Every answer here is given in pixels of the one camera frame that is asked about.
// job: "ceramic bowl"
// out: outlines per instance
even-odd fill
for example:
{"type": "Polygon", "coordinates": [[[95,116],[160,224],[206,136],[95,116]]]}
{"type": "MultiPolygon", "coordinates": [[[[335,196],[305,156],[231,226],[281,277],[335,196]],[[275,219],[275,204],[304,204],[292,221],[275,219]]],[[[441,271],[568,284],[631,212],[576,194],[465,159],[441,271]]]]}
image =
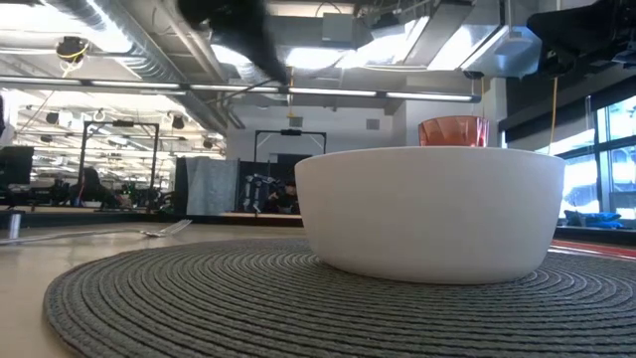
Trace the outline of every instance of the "ceramic bowl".
{"type": "Polygon", "coordinates": [[[531,273],[555,232],[565,162],[470,147],[357,150],[296,165],[314,253],[375,277],[488,283],[531,273]]]}

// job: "ductwork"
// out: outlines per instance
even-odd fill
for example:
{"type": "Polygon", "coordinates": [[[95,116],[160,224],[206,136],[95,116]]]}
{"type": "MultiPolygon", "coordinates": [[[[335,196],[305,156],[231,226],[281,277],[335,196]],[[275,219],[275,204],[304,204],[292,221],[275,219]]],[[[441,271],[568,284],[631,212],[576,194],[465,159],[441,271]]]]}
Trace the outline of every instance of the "ductwork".
{"type": "MultiPolygon", "coordinates": [[[[43,0],[59,11],[84,22],[98,33],[106,33],[109,43],[122,44],[130,55],[143,58],[121,59],[135,74],[149,82],[186,82],[186,77],[154,43],[152,38],[117,0],[43,0]]],[[[228,124],[216,108],[206,105],[188,91],[174,100],[188,109],[206,129],[226,134],[228,124]]]]}

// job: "ceiling pipe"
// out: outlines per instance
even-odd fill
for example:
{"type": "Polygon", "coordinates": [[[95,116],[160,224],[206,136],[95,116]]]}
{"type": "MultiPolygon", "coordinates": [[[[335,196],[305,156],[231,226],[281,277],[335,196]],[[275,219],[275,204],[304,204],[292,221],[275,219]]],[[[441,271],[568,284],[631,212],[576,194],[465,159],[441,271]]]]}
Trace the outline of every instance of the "ceiling pipe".
{"type": "MultiPolygon", "coordinates": [[[[212,81],[215,83],[224,83],[227,81],[223,68],[212,51],[212,47],[203,41],[201,36],[193,31],[192,29],[188,29],[186,33],[179,23],[173,16],[175,13],[175,9],[173,7],[173,11],[166,4],[166,0],[155,0],[155,6],[157,10],[163,14],[163,16],[168,20],[168,24],[174,30],[177,37],[181,40],[181,42],[186,45],[188,51],[194,56],[195,60],[199,65],[203,68],[203,70],[208,74],[212,81]]],[[[219,113],[224,116],[226,122],[231,123],[234,127],[239,129],[244,129],[245,126],[240,121],[240,119],[236,115],[230,114],[230,111],[224,107],[223,105],[218,106],[219,113]]]]}
{"type": "MultiPolygon", "coordinates": [[[[142,80],[152,82],[187,80],[118,1],[43,0],[43,2],[84,22],[97,33],[108,34],[109,43],[125,46],[130,55],[143,56],[142,59],[118,59],[142,80]]],[[[204,128],[221,134],[226,133],[228,124],[219,111],[206,105],[191,91],[184,96],[175,96],[173,99],[188,109],[204,128]]]]}

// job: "computer monitor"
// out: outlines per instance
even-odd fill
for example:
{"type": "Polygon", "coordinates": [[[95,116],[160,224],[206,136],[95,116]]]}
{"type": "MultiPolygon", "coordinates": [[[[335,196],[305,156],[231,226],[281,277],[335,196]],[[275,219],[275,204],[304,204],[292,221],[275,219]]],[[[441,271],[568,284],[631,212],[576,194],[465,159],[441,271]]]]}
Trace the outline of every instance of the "computer monitor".
{"type": "Polygon", "coordinates": [[[0,184],[31,184],[34,148],[7,146],[0,149],[0,184]]]}

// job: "round placemat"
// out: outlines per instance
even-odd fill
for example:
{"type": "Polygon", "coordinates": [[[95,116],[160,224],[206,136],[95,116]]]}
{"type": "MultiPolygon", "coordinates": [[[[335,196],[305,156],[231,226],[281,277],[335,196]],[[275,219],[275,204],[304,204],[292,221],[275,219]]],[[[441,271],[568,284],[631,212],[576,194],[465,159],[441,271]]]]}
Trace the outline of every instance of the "round placemat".
{"type": "Polygon", "coordinates": [[[636,265],[548,254],[489,285],[370,278],[300,240],[202,243],[74,268],[47,319],[88,357],[636,355],[636,265]]]}

